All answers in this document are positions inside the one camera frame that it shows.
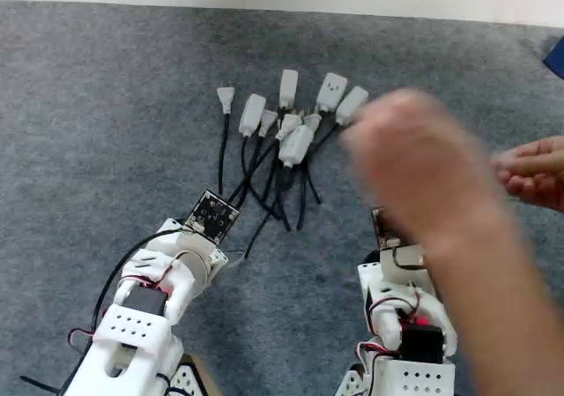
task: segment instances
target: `finger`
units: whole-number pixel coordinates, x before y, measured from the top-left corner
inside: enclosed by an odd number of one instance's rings
[[[544,195],[556,194],[556,177],[545,176],[542,180],[536,182],[537,191]]]
[[[502,184],[507,184],[510,178],[511,178],[511,173],[509,173],[506,169],[502,169],[497,172],[497,179]]]
[[[503,159],[501,167],[513,175],[532,177],[536,174],[558,174],[564,171],[564,151],[537,156]]]
[[[505,188],[512,196],[519,196],[523,190],[524,179],[520,176],[512,176]]]

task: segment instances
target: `white 3d-printed part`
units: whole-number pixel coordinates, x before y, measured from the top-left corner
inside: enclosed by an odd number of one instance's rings
[[[296,99],[296,90],[298,88],[298,72],[295,70],[282,71],[282,80],[280,81],[280,98],[278,105],[282,109],[292,109]]]
[[[354,87],[339,104],[335,114],[335,122],[343,126],[350,124],[356,113],[359,112],[359,108],[367,101],[368,92],[362,87]]]
[[[375,388],[368,396],[453,396],[455,392],[452,363],[376,361]]]
[[[181,365],[170,379],[170,386],[176,389],[182,389],[190,396],[204,396],[204,392],[200,389],[200,385],[196,380],[196,374],[189,365]]]
[[[355,396],[362,394],[368,390],[366,383],[362,380],[359,373],[353,370],[348,370],[345,378],[338,387],[335,396]]]
[[[261,122],[266,99],[258,94],[251,94],[245,104],[241,121],[239,122],[239,133],[244,137],[250,137]]]
[[[314,132],[307,125],[301,125],[282,141],[278,158],[285,167],[298,165],[306,156],[309,145],[314,138]]]
[[[317,107],[320,111],[333,112],[345,93],[347,79],[330,72],[317,95]]]

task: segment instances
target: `human hand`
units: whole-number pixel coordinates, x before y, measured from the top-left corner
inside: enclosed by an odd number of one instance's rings
[[[564,136],[518,146],[492,164],[510,195],[564,213]]]
[[[430,95],[401,90],[368,104],[344,141],[369,189],[422,243],[471,234],[505,212],[479,144]]]

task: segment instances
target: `white connector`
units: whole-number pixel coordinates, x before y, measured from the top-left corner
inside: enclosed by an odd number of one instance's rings
[[[333,72],[325,76],[325,80],[317,95],[317,107],[320,111],[333,112],[345,94],[348,80]]]
[[[218,87],[218,97],[225,115],[231,114],[231,103],[235,96],[234,87]]]
[[[266,99],[258,94],[251,94],[245,104],[241,121],[239,122],[239,133],[249,138],[255,132],[261,122]]]
[[[297,114],[286,114],[280,125],[280,130],[276,133],[276,139],[284,140],[292,131],[301,126],[301,116]]]
[[[263,112],[263,117],[261,118],[261,127],[258,130],[258,136],[261,138],[265,138],[268,134],[268,130],[271,129],[272,125],[276,122],[276,118],[278,114],[274,111],[269,111],[266,109]]]
[[[292,109],[296,100],[296,89],[298,88],[298,72],[295,70],[282,71],[280,81],[280,97],[278,105],[282,109]]]
[[[307,125],[299,126],[292,131],[288,138],[282,141],[278,158],[285,167],[291,168],[294,165],[300,164],[306,156],[313,139],[314,132]]]
[[[303,123],[311,129],[312,132],[317,131],[319,128],[319,123],[321,122],[321,116],[319,114],[309,114],[308,116],[304,116]]]
[[[359,112],[359,108],[367,103],[367,101],[368,92],[362,87],[354,87],[338,106],[335,122],[343,126],[350,124],[355,115]]]

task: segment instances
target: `cable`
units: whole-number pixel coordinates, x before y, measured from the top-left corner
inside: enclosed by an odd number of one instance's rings
[[[274,206],[277,204],[277,202],[278,202],[277,200],[274,200],[274,202],[272,202],[271,210],[272,210],[272,208],[274,208]],[[266,215],[264,216],[263,220],[261,221],[260,225],[256,229],[255,233],[251,237],[249,244],[247,245],[247,249],[245,250],[245,253],[241,257],[242,260],[247,259],[249,257],[249,254],[250,254],[251,250],[253,249],[253,245],[255,244],[255,240],[257,239],[258,235],[261,234],[261,231],[263,231],[263,228],[266,225],[266,222],[268,221],[268,219],[270,217],[271,217],[271,212],[267,212]]]
[[[292,231],[292,226],[290,226],[290,222],[288,222],[288,217],[286,216],[286,211],[284,210],[284,200],[282,199],[282,166],[278,164],[277,174],[276,174],[276,206],[278,207],[278,211],[280,212],[280,218],[282,222],[284,222],[284,227],[286,227],[286,231]]]
[[[77,352],[79,352],[81,355],[83,355],[84,352],[82,350],[80,350],[78,347],[74,346],[74,343],[72,342],[72,336],[74,335],[75,332],[81,332],[81,333],[83,333],[83,334],[85,334],[86,336],[89,336],[89,337],[92,337],[93,334],[91,332],[85,330],[84,328],[78,328],[78,327],[73,328],[67,334],[67,343],[69,344],[69,346],[72,347]]]
[[[321,146],[323,146],[323,144],[333,135],[333,133],[335,133],[335,131],[338,130],[338,128],[339,125],[337,123],[333,124],[330,130],[322,138],[320,138],[317,142],[313,144],[313,146],[309,150],[309,158],[311,158],[314,154],[317,153],[317,151],[319,151],[319,149],[321,149]]]
[[[402,270],[406,270],[406,271],[421,271],[421,270],[426,270],[424,265],[400,265],[397,262],[397,248],[393,248],[391,251],[391,257],[394,260],[394,265],[397,268],[400,268]]]
[[[392,356],[392,357],[398,357],[399,353],[398,352],[394,352],[394,351],[387,351],[387,352],[383,352],[380,354],[377,354],[374,359],[372,360],[372,374],[370,376],[370,387],[368,387],[368,393],[367,396],[371,396],[372,394],[372,390],[374,389],[374,377],[375,377],[375,373],[376,373],[376,359],[378,358],[378,356]]]
[[[380,299],[379,301],[376,301],[375,303],[370,305],[370,308],[368,308],[368,310],[367,310],[368,325],[369,325],[369,328],[370,328],[370,332],[372,332],[372,334],[375,333],[374,326],[372,325],[372,311],[375,310],[380,305],[382,305],[383,303],[390,302],[390,301],[400,301],[400,302],[406,303],[411,308],[410,315],[414,311],[416,311],[416,308],[413,305],[411,305],[409,303],[409,301],[407,301],[407,300],[405,300],[401,297],[389,296],[389,297],[384,297],[383,299]]]
[[[162,372],[158,372],[157,373],[157,378],[160,378],[162,380],[165,381],[165,383],[167,383],[167,390],[170,387],[170,378],[168,378],[165,374],[163,374]]]
[[[258,154],[260,153],[262,147],[263,147],[263,143],[264,143],[264,138],[258,138],[258,141],[256,142],[256,147],[255,147],[255,151],[253,152],[253,157],[251,159],[251,164],[249,164],[249,168],[252,168],[252,163],[253,160],[254,162],[256,162],[256,158],[258,156]],[[248,169],[247,169],[247,162],[245,160],[245,151],[242,150],[241,151],[241,167],[243,170],[243,174],[245,176],[247,176],[248,173]],[[256,199],[256,202],[258,202],[258,204],[266,211],[266,212],[271,212],[271,215],[276,219],[276,220],[280,220],[280,217],[274,212],[272,211],[265,203],[266,198],[262,198],[258,192],[255,189],[255,186],[253,186],[253,183],[251,182],[251,180],[249,179],[249,182],[247,183],[247,190],[251,192],[251,194],[253,195],[253,197]],[[237,205],[235,206],[237,209],[241,208],[242,202],[241,200],[239,200],[239,202],[237,203]]]
[[[227,138],[229,136],[229,123],[231,116],[223,115],[223,137],[221,138],[221,148],[219,149],[219,169],[218,169],[218,191],[219,195],[223,195],[223,161],[226,156]]]
[[[266,149],[266,151],[264,151],[264,153],[258,158],[258,160],[256,161],[256,164],[252,167],[249,168],[249,171],[247,171],[247,174],[245,175],[245,177],[243,178],[243,180],[239,183],[239,185],[237,186],[237,188],[234,190],[234,192],[231,194],[231,196],[229,197],[229,199],[227,200],[227,203],[231,204],[233,203],[234,199],[237,197],[237,195],[239,194],[239,192],[243,189],[243,187],[246,185],[246,183],[250,180],[250,178],[253,176],[253,174],[255,174],[256,170],[260,167],[260,165],[263,163],[263,161],[266,159],[266,157],[269,155],[270,152],[272,152],[278,145],[278,141],[274,140]]]
[[[274,175],[276,174],[276,166],[278,165],[278,155],[274,153],[274,157],[272,158],[271,163],[271,170],[268,173],[268,180],[266,181],[266,185],[263,189],[263,195],[261,197],[262,201],[266,201],[269,197],[269,193],[271,192],[272,187],[272,180],[274,179]]]
[[[28,376],[19,376],[19,379],[28,383],[29,385],[34,385],[35,387],[38,387],[44,390],[45,392],[49,392],[53,394],[59,394],[60,392],[60,390],[57,389],[56,387],[53,387],[52,385],[46,385],[41,381],[34,380],[33,378],[30,378]]]
[[[179,231],[182,231],[182,228],[175,228],[173,230],[163,230],[160,231],[159,233],[155,233],[154,235],[150,235],[145,239],[143,239],[141,242],[137,243],[135,246],[129,249],[125,255],[123,255],[123,257],[119,260],[117,265],[114,267],[114,270],[109,274],[106,283],[104,283],[104,287],[100,291],[100,295],[98,296],[98,300],[96,301],[96,305],[94,306],[94,311],[92,314],[92,322],[89,332],[94,333],[96,331],[96,327],[98,325],[98,317],[100,316],[100,309],[102,304],[104,303],[104,298],[106,297],[106,293],[108,292],[108,289],[111,286],[115,276],[119,273],[123,265],[129,260],[131,255],[133,255],[136,251],[141,249],[151,240],[156,239],[157,237],[161,237],[162,235],[172,235],[173,233],[178,233]]]
[[[309,189],[311,189],[311,192],[314,194],[314,198],[317,204],[320,205],[322,203],[322,200],[319,197],[319,193],[317,193],[317,190],[315,189],[313,180],[311,179],[311,174],[309,172],[309,159],[307,159],[307,163],[304,168],[306,171],[306,178],[308,179],[308,183],[309,183]]]

